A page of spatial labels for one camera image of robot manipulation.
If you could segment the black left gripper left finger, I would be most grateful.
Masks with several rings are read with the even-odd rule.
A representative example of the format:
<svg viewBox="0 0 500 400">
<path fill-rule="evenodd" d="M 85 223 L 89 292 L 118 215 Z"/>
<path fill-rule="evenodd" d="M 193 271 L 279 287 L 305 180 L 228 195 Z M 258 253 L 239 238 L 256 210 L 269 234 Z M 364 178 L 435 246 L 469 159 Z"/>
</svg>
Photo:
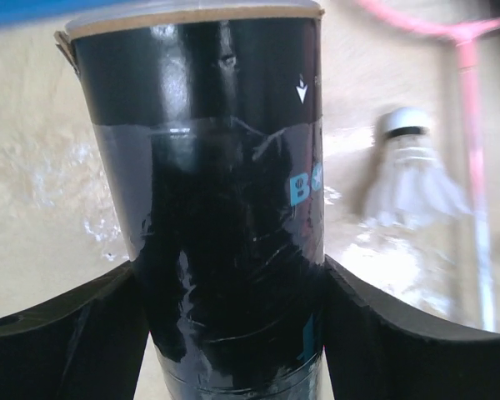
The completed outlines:
<svg viewBox="0 0 500 400">
<path fill-rule="evenodd" d="M 147 338 L 125 262 L 0 318 L 0 399 L 132 399 Z"/>
</svg>

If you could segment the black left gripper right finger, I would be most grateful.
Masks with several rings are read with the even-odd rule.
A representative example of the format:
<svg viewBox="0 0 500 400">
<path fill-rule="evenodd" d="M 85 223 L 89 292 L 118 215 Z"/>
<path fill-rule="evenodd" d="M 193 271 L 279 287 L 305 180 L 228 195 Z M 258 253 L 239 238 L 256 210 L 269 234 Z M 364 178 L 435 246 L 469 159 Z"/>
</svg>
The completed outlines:
<svg viewBox="0 0 500 400">
<path fill-rule="evenodd" d="M 325 258 L 336 399 L 500 400 L 500 333 L 435 317 Z"/>
</svg>

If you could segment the white feather shuttlecock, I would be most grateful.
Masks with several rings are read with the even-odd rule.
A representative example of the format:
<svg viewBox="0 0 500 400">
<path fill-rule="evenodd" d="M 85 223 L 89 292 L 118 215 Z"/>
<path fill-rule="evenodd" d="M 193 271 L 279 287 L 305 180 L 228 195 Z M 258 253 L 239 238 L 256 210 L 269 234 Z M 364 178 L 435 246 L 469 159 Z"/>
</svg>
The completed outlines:
<svg viewBox="0 0 500 400">
<path fill-rule="evenodd" d="M 429 130 L 428 114 L 417 107 L 399 107 L 385 117 L 381 161 L 363 208 L 365 223 L 415 229 L 471 212 Z"/>
</svg>

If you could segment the black shuttlecock tube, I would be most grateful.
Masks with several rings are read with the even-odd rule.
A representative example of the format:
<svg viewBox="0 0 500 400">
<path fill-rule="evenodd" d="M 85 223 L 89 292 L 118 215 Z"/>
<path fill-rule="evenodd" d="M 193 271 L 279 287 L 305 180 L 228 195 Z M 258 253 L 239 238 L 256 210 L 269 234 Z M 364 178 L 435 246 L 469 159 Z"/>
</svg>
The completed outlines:
<svg viewBox="0 0 500 400">
<path fill-rule="evenodd" d="M 322 15 L 130 2 L 55 33 L 174 399 L 320 394 Z"/>
</svg>

